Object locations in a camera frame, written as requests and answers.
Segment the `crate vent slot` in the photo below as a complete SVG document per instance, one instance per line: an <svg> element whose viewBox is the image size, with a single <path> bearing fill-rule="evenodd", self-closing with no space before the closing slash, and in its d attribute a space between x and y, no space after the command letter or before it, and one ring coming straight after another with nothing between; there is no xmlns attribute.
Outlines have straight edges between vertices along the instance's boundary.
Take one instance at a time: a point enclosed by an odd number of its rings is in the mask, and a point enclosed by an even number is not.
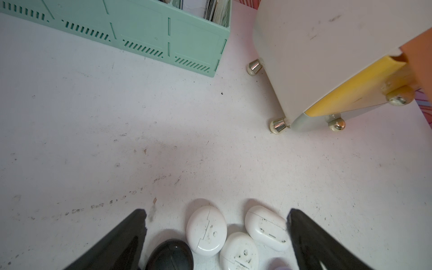
<svg viewBox="0 0 432 270"><path fill-rule="evenodd" d="M163 58L163 52L162 51L149 48L149 47L141 45L139 43L130 42L129 40L123 40L123 41L124 41L124 46L131 49L131 50L138 51L138 52L141 52L144 54L151 54L151 55L154 55L156 57Z"/></svg>
<svg viewBox="0 0 432 270"><path fill-rule="evenodd" d="M40 13L36 10L29 10L28 8L22 7L20 5L15 5L14 3L2 1L2 8L5 10L9 10L10 12L24 14L26 16L33 17L34 19L48 22L45 20L45 14Z"/></svg>
<svg viewBox="0 0 432 270"><path fill-rule="evenodd" d="M197 64L196 62L189 61L189 60L184 59L184 58L179 58L177 56L175 58L176 58L176 60L174 61L174 63L176 63L177 65L181 64L182 66L184 65L185 67L190 67L190 68L193 68L194 70L209 73L208 70L210 69L210 67L207 67L207 66L204 66L201 64Z"/></svg>
<svg viewBox="0 0 432 270"><path fill-rule="evenodd" d="M68 30L71 30L71 31L75 32L75 33L80 33L80 34L83 34L83 35L89 35L89 36L92 36L94 38L99 38L99 39L107 40L108 37L109 37L108 34L105 34L105 33L101 32L101 34L99 35L99 33L100 33L99 31L87 28L87 27L82 26L82 25L75 24L73 22L66 22L65 25L64 25L64 27L66 29L68 29Z"/></svg>

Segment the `chrome cabinet foot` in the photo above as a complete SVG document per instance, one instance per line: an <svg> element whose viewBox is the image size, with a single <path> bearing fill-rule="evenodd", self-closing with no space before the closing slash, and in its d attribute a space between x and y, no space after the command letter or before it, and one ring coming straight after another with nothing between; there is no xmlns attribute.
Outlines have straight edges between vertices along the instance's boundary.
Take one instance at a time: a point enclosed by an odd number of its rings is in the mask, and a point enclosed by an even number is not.
<svg viewBox="0 0 432 270"><path fill-rule="evenodd" d="M285 128L289 127L283 118L276 119L270 123L270 131L274 134L280 134Z"/></svg>
<svg viewBox="0 0 432 270"><path fill-rule="evenodd" d="M263 66L261 65L261 63L258 59L250 62L248 64L248 66L246 67L249 75L251 75L251 76L255 76L262 68L263 68Z"/></svg>
<svg viewBox="0 0 432 270"><path fill-rule="evenodd" d="M345 121L342 118L335 119L333 121L328 122L328 127L332 131L342 131L345 128Z"/></svg>
<svg viewBox="0 0 432 270"><path fill-rule="evenodd" d="M388 103L393 106L403 106L414 100L416 91L409 86L402 86L385 95Z"/></svg>

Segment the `dirt spot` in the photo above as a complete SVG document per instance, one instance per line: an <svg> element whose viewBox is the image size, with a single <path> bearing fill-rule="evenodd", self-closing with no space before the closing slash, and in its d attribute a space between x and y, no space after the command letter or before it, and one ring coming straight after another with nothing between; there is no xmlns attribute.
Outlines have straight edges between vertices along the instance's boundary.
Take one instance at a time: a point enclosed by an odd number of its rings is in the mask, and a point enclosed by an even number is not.
<svg viewBox="0 0 432 270"><path fill-rule="evenodd" d="M13 219L13 220L18 220L18 221L21 221L21 219L20 219L20 214L19 213L16 213L16 216L12 216L11 218Z"/></svg>
<svg viewBox="0 0 432 270"><path fill-rule="evenodd" d="M19 195L19 194L13 196L13 198L12 198L12 201L13 201L14 203L18 203L20 200L21 200L21 195Z"/></svg>
<svg viewBox="0 0 432 270"><path fill-rule="evenodd" d="M85 74L85 73L83 73L83 72L79 72L79 71L77 71L77 73L78 73L78 74L81 74L81 75L83 75L84 77L87 77L87 78L90 77L90 75L87 75L87 74Z"/></svg>
<svg viewBox="0 0 432 270"><path fill-rule="evenodd" d="M103 206L104 206L104 204L100 203L98 205L92 205L91 208L93 209L93 208L98 208L98 207L103 207Z"/></svg>
<svg viewBox="0 0 432 270"><path fill-rule="evenodd" d="M329 22L334 22L334 21L336 21L337 19L339 19L341 16L342 16L342 14L337 15L336 17L333 17L333 18L331 18L331 19L328 20L328 21L329 21Z"/></svg>
<svg viewBox="0 0 432 270"><path fill-rule="evenodd" d="M61 214L51 216L51 218L57 221L61 218Z"/></svg>
<svg viewBox="0 0 432 270"><path fill-rule="evenodd" d="M177 186L177 184L180 182L180 179L181 179L181 175L180 175L180 177L177 179L177 181L174 183L174 186Z"/></svg>
<svg viewBox="0 0 432 270"><path fill-rule="evenodd" d="M75 214L75 213L79 213L80 211L84 211L84 208L81 208L81 209L72 209L71 213Z"/></svg>
<svg viewBox="0 0 432 270"><path fill-rule="evenodd" d="M156 179L153 181L153 183L156 183L157 181L162 180L162 179L165 179L165 178L166 178L165 175L160 176L160 177L156 178Z"/></svg>

